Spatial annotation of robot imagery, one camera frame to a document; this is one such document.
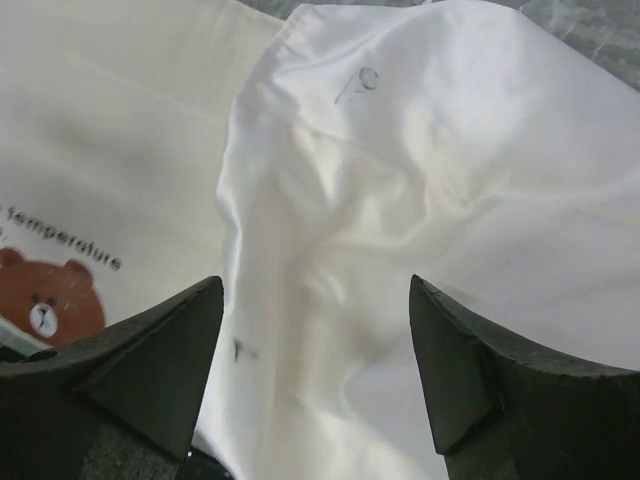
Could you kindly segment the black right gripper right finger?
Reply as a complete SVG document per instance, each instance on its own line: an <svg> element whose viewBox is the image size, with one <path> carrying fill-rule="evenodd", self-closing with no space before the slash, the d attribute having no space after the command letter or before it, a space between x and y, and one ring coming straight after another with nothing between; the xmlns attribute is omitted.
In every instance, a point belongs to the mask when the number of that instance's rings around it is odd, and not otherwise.
<svg viewBox="0 0 640 480"><path fill-rule="evenodd" d="M639 375L547 348L413 277L413 348L452 479L635 479Z"/></svg>

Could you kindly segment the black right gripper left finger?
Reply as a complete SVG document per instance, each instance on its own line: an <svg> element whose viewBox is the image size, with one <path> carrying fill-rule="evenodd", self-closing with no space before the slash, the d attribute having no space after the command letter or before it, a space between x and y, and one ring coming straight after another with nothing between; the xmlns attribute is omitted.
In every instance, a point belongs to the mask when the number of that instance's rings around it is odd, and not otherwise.
<svg viewBox="0 0 640 480"><path fill-rule="evenodd" d="M220 479L192 448L223 318L210 277L104 331L1 359L5 479Z"/></svg>

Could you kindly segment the cream rectangular pillow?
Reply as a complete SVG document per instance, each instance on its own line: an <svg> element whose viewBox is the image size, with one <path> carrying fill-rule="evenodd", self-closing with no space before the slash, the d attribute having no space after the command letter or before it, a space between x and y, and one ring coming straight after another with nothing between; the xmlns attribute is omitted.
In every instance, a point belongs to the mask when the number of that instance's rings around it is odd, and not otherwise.
<svg viewBox="0 0 640 480"><path fill-rule="evenodd" d="M229 111L281 21L237 1L1 5L1 342L23 355L221 269Z"/></svg>

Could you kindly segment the cream satin pillowcase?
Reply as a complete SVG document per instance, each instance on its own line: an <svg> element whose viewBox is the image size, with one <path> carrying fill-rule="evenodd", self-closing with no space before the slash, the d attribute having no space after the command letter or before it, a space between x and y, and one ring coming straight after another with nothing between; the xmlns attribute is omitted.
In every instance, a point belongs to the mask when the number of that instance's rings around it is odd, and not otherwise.
<svg viewBox="0 0 640 480"><path fill-rule="evenodd" d="M420 276L639 365L639 95L483 1L303 5L229 119L224 320L197 426L238 479L442 479Z"/></svg>

